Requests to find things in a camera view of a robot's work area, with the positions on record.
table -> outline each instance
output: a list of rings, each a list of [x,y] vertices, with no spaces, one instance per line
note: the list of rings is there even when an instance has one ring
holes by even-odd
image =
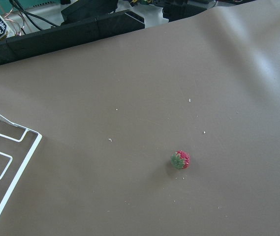
[[[43,135],[0,235],[280,235],[280,1],[0,66],[0,112]]]

strawberry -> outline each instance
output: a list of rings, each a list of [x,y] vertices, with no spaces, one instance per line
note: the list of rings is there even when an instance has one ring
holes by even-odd
[[[171,156],[171,164],[176,169],[185,169],[190,164],[190,155],[184,151],[177,151]]]

brown table surface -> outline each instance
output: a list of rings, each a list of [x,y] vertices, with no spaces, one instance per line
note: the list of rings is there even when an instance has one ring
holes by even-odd
[[[0,113],[43,135],[0,236],[280,235],[278,0],[0,66]]]

toy strawberry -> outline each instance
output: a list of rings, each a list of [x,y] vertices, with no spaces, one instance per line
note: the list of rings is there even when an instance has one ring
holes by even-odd
[[[184,151],[177,151],[171,156],[171,164],[176,169],[185,169],[190,164],[190,155]]]

white wire rack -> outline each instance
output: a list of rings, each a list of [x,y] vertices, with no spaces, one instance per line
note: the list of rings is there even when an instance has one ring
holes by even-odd
[[[0,214],[1,214],[1,212],[3,211],[3,208],[6,205],[6,202],[7,202],[8,198],[10,197],[17,181],[19,180],[22,172],[24,171],[24,169],[25,169],[27,163],[29,162],[31,156],[33,155],[34,151],[36,150],[36,148],[37,148],[37,146],[38,146],[38,144],[39,144],[39,142],[42,138],[42,135],[35,130],[26,128],[24,126],[21,126],[21,125],[18,125],[18,124],[15,124],[15,123],[9,121],[8,119],[6,119],[1,114],[0,114],[0,121],[3,121],[3,122],[5,122],[9,125],[12,125],[12,126],[21,128],[23,130],[23,133],[19,138],[10,137],[8,135],[0,133],[0,137],[2,137],[4,139],[11,140],[11,141],[14,141],[16,143],[20,143],[20,142],[23,141],[23,139],[25,138],[25,136],[28,132],[32,132],[36,135],[36,138],[35,138],[34,142],[32,143],[30,149],[28,150],[25,158],[23,159],[22,164],[20,165],[18,171],[16,172],[16,175],[14,176],[12,182],[10,183],[10,185],[9,185],[9,187],[8,187],[8,189],[7,189],[5,195],[4,195],[4,197],[3,197],[3,199],[0,203]],[[8,153],[4,153],[3,151],[0,151],[0,155],[8,158],[8,162],[5,166],[5,168],[3,169],[2,173],[0,174],[0,180],[1,180],[3,178],[3,176],[5,175],[6,171],[9,170],[10,164],[12,163],[14,157],[12,155],[9,155]]]

